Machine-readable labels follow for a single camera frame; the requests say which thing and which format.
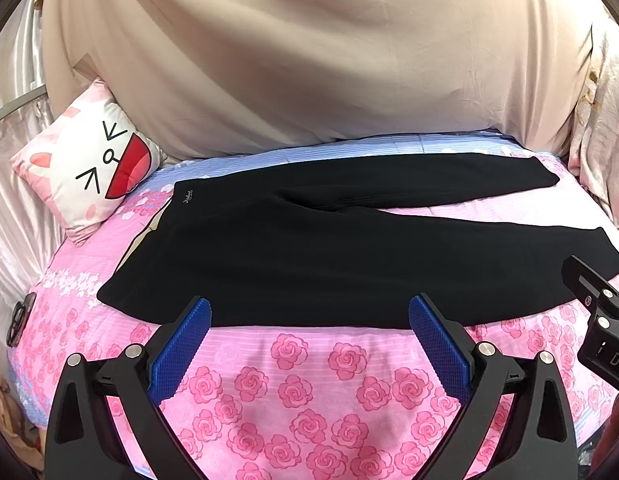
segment metal screw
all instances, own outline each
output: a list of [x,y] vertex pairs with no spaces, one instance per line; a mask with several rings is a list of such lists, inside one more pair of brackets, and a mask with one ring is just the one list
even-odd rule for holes
[[129,345],[125,349],[125,355],[127,355],[130,359],[134,359],[135,357],[141,355],[142,351],[143,347],[141,345]]
[[545,350],[541,352],[541,355],[539,357],[541,358],[541,361],[543,361],[546,365],[550,365],[554,362],[554,356]]
[[70,366],[76,366],[78,363],[80,363],[80,354],[72,354],[68,357],[68,364]]
[[480,343],[478,345],[478,351],[483,355],[494,355],[496,353],[496,348],[491,343]]

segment silver bolt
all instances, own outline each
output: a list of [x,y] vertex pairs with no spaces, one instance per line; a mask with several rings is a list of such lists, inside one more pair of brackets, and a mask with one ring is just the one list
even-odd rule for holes
[[125,355],[127,355],[130,359],[134,359],[135,357],[141,355],[142,351],[143,347],[141,345],[129,345],[125,349]]
[[483,355],[494,355],[496,353],[496,348],[494,348],[494,345],[492,345],[491,343],[480,343],[478,345],[478,351],[481,352],[481,354]]
[[554,356],[545,350],[541,352],[540,357],[541,361],[543,361],[546,365],[550,365],[554,362]]
[[606,317],[600,317],[596,320],[601,328],[607,330],[609,328],[609,319]]
[[76,366],[78,363],[80,363],[80,354],[72,354],[68,357],[68,364],[70,366]]

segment bed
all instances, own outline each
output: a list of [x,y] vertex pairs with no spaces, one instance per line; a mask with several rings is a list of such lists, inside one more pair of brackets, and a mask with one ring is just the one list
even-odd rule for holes
[[[537,156],[560,177],[557,186],[459,205],[392,210],[397,214],[477,221],[603,227],[619,250],[619,232],[564,165],[509,137],[483,131],[372,137],[259,155],[189,160],[157,171],[81,247],[65,242],[42,280],[17,348],[11,380],[27,415],[45,429],[65,359],[118,355],[145,343],[151,326],[101,304],[100,285],[132,239],[170,198],[173,184],[303,160],[398,153],[480,152]],[[611,280],[619,291],[619,276]],[[525,319],[467,327],[503,353],[557,358],[582,444],[607,419],[616,391],[576,359],[589,313],[577,301]],[[511,399],[504,397],[469,474],[483,471]],[[152,475],[118,399],[116,426],[135,468]],[[177,394],[161,409],[196,463],[211,478],[328,480],[412,478],[459,409],[446,396],[410,331],[369,328],[211,329]]]

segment pink cheek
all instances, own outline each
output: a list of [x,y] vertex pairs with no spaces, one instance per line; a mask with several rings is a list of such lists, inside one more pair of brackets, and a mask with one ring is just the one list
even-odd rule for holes
[[88,210],[85,212],[85,219],[90,221],[91,219],[94,218],[95,214],[96,214],[96,204],[92,204],[90,207],[88,207]]

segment white curtain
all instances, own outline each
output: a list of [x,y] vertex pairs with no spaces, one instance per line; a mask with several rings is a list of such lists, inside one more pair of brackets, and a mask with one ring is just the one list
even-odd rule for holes
[[[23,0],[0,34],[0,108],[44,83],[42,0]],[[43,202],[13,172],[10,158],[53,121],[46,97],[0,121],[0,373],[16,301],[37,283],[62,241]]]

